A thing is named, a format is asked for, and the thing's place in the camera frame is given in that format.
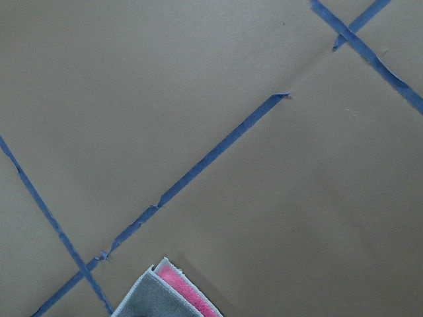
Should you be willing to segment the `pink towel with grey trim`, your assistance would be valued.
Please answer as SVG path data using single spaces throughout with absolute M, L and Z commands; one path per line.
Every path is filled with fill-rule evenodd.
M 215 305 L 168 258 L 151 266 L 123 298 L 113 316 L 221 316 Z

